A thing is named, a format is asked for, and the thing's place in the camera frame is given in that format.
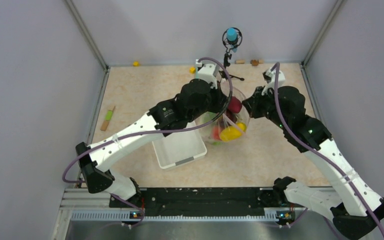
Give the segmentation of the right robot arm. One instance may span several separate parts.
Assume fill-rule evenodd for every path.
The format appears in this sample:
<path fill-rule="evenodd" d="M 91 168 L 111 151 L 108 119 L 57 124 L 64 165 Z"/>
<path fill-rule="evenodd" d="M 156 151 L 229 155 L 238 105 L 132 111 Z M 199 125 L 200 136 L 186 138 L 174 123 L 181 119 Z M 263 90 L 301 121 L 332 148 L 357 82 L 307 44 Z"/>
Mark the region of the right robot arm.
<path fill-rule="evenodd" d="M 325 125 L 307 115 L 305 97 L 297 88 L 259 86 L 242 105 L 251 118 L 267 118 L 281 128 L 287 141 L 319 169 L 334 190 L 325 193 L 291 177 L 279 178 L 273 192 L 277 205 L 294 203 L 318 213 L 349 240 L 361 239 L 374 229 L 384 238 L 384 197 L 349 164 Z"/>

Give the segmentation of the red toy apple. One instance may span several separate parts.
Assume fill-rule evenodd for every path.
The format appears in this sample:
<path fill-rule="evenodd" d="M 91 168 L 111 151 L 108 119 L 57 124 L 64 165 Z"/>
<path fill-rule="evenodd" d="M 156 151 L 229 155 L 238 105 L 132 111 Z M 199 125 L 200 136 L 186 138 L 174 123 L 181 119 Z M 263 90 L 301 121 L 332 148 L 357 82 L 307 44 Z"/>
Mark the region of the red toy apple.
<path fill-rule="evenodd" d="M 220 132 L 221 132 L 221 128 L 216 125 L 212 128 L 212 131 L 211 131 L 211 137 L 215 140 L 215 141 L 221 141 L 220 139 Z"/>

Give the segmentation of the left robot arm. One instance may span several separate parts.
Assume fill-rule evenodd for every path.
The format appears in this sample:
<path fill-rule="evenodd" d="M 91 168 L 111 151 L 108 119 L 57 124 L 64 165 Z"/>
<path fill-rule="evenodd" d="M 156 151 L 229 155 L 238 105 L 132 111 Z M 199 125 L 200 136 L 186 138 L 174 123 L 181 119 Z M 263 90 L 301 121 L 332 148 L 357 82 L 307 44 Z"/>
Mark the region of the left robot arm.
<path fill-rule="evenodd" d="M 174 98 L 161 101 L 140 119 L 94 146 L 81 142 L 75 146 L 76 162 L 90 194 L 115 194 L 129 207 L 140 202 L 140 190 L 133 178 L 115 176 L 110 169 L 136 149 L 174 133 L 195 131 L 219 118 L 233 97 L 221 84 L 194 78 Z"/>

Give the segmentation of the green toy napa cabbage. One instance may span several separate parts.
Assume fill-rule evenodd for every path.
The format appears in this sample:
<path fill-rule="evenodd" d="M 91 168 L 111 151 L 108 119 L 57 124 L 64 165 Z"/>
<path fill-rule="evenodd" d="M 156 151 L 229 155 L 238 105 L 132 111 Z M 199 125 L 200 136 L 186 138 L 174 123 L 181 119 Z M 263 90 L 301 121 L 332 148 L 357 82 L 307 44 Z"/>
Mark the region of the green toy napa cabbage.
<path fill-rule="evenodd" d="M 202 121 L 203 123 L 208 123 L 208 122 L 211 122 L 212 119 L 216 116 L 217 114 L 216 113 L 213 113 L 213 112 L 206 112 L 203 117 L 202 117 Z"/>

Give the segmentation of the dark red toy vegetable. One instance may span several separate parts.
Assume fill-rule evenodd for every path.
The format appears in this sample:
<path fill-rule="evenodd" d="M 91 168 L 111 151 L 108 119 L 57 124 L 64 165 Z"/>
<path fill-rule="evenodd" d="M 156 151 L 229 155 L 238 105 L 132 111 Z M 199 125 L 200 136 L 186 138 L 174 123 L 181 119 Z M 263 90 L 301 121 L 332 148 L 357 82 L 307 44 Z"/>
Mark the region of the dark red toy vegetable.
<path fill-rule="evenodd" d="M 227 109 L 233 114 L 238 114 L 242 107 L 242 102 L 237 97 L 232 96 Z"/>

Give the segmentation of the clear pink zip top bag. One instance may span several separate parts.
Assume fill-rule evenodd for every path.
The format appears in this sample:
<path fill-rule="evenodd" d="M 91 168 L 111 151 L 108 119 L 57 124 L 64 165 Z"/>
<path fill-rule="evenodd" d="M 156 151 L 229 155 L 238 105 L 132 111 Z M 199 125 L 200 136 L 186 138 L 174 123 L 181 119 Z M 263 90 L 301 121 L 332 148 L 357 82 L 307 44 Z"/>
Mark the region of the clear pink zip top bag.
<path fill-rule="evenodd" d="M 237 89 L 235 87 L 232 88 L 232 96 L 235 96 L 241 102 L 245 99 L 245 95 L 239 89 Z M 244 123 L 244 124 L 246 124 L 247 129 L 248 129 L 249 122 L 250 122 L 250 116 L 249 116 L 247 110 L 245 109 L 245 107 L 242 106 L 241 111 L 239 113 L 235 113 L 235 115 L 237 117 L 236 123 L 232 122 L 224 113 L 223 115 L 221 115 L 217 120 L 215 120 L 211 124 L 209 124 L 203 128 L 200 128 L 198 130 L 198 132 L 200 133 L 202 140 L 208 144 L 212 144 L 212 142 L 229 143 L 229 142 L 238 140 L 239 138 L 232 140 L 232 141 L 229 141 L 229 142 L 223 142 L 223 141 L 214 140 L 212 138 L 212 128 L 214 126 L 219 126 L 221 128 L 221 131 L 222 131 L 229 126 L 235 126 L 237 123 Z"/>

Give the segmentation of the yellow toy banana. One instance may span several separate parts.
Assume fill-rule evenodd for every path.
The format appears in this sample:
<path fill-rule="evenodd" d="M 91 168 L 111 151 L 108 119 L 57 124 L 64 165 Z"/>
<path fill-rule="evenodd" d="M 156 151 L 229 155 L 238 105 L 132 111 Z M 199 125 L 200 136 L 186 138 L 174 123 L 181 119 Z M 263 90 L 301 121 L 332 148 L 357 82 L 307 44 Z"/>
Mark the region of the yellow toy banana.
<path fill-rule="evenodd" d="M 219 134 L 219 138 L 223 142 L 230 142 L 236 140 L 244 135 L 247 130 L 247 125 L 238 122 L 236 125 L 230 125 Z"/>

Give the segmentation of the green toy apple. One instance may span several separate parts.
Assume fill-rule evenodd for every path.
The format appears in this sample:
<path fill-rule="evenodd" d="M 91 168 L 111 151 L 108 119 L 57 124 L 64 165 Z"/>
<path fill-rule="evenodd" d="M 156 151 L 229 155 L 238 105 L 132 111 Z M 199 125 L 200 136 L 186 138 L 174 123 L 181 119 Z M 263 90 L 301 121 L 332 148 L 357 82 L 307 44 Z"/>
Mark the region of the green toy apple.
<path fill-rule="evenodd" d="M 214 141 L 214 142 L 212 142 L 211 144 L 212 144 L 213 146 L 219 146 L 219 145 L 222 144 L 222 142 L 220 142 L 220 141 Z"/>

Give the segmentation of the dark purple toy mangosteen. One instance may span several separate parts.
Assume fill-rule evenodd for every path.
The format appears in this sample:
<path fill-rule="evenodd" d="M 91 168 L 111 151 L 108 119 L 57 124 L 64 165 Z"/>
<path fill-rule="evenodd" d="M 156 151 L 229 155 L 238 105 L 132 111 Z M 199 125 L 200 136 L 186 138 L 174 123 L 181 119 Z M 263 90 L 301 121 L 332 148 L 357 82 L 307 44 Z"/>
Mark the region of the dark purple toy mangosteen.
<path fill-rule="evenodd" d="M 233 122 L 233 123 L 236 123 L 237 122 L 237 116 L 231 112 L 230 110 L 227 110 L 225 112 L 225 115 Z"/>

